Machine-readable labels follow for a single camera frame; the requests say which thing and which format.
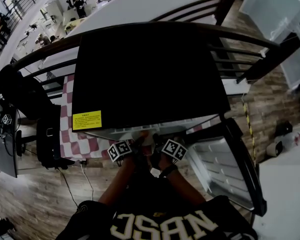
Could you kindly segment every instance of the checkered tablecloth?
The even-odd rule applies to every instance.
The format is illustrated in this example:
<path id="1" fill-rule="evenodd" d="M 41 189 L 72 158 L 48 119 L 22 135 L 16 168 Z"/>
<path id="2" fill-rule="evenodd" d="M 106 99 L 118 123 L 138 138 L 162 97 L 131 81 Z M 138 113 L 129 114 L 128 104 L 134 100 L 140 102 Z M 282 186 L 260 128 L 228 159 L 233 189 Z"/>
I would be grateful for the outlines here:
<path id="1" fill-rule="evenodd" d="M 60 151 L 61 157 L 71 160 L 88 158 L 110 159 L 108 148 L 112 140 L 95 138 L 84 133 L 72 132 L 72 93 L 75 75 L 64 78 L 60 113 Z"/>

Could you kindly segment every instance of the black and white marker cube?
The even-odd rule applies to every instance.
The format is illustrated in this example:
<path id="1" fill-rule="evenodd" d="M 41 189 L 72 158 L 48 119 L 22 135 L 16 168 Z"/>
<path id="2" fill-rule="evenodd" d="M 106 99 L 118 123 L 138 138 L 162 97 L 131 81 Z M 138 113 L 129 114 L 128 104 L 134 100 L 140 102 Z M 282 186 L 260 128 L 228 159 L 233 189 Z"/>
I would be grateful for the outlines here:
<path id="1" fill-rule="evenodd" d="M 187 153 L 187 149 L 182 146 L 180 143 L 173 141 L 172 139 L 168 139 L 166 144 L 164 145 L 162 152 L 173 157 L 174 159 L 181 161 L 182 158 Z"/>
<path id="2" fill-rule="evenodd" d="M 10 125 L 12 122 L 12 118 L 9 114 L 5 114 L 4 117 L 2 118 L 2 121 L 5 125 Z"/>
<path id="3" fill-rule="evenodd" d="M 108 153 L 112 162 L 115 162 L 119 157 L 122 157 L 131 152 L 132 150 L 125 140 L 112 144 L 108 149 Z"/>

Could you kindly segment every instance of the tiled floor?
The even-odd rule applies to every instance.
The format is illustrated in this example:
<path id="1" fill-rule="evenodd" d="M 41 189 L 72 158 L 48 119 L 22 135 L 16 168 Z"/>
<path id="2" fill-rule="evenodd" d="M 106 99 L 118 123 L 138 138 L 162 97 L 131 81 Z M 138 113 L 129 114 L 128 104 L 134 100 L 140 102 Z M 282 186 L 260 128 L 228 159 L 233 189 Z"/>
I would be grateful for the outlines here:
<path id="1" fill-rule="evenodd" d="M 238 13 L 240 1 L 236 1 L 227 16 L 224 26 L 245 30 L 260 35 L 254 25 L 244 15 Z M 256 139 L 257 161 L 265 157 L 265 148 L 271 143 L 279 120 L 300 122 L 299 98 L 289 94 L 280 68 L 277 68 L 255 83 L 244 101 L 248 105 L 251 125 Z M 233 117 L 244 133 L 243 141 L 252 149 L 252 141 L 243 111 L 241 97 L 230 97 L 231 111 L 226 117 Z M 28 146 L 36 152 L 35 142 Z M 31 160 L 28 151 L 24 161 Z M 186 161 L 179 163 L 186 179 L 199 191 L 204 190 Z M 86 174 L 94 189 L 94 200 L 110 184 L 117 172 L 117 166 L 109 160 L 89 161 Z M 79 166 L 65 171 L 65 177 L 77 203 L 89 200 L 91 189 Z M 51 240 L 65 227 L 70 216 L 76 211 L 64 179 L 58 171 L 47 171 L 36 175 L 22 175 L 17 179 L 0 173 L 0 217 L 9 217 L 16 225 L 13 236 L 17 240 Z"/>

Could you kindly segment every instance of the sticker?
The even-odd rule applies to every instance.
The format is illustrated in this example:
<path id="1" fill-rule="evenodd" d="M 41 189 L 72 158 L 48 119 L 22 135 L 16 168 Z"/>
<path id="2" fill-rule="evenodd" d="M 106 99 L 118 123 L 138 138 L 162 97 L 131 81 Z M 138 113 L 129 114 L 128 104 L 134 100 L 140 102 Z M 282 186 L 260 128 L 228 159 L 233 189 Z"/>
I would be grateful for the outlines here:
<path id="1" fill-rule="evenodd" d="M 73 130 L 102 127 L 101 110 L 72 115 Z"/>

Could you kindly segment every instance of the watch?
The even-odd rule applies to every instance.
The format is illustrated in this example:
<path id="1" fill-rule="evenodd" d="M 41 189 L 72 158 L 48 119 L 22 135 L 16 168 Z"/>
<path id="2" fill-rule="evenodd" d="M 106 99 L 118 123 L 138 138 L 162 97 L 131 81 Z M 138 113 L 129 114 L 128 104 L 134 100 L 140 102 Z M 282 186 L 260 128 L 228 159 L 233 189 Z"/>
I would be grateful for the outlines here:
<path id="1" fill-rule="evenodd" d="M 159 178 L 163 178 L 168 176 L 170 173 L 172 173 L 174 170 L 178 170 L 178 167 L 175 164 L 171 164 L 167 168 L 165 168 L 161 174 L 159 175 Z"/>

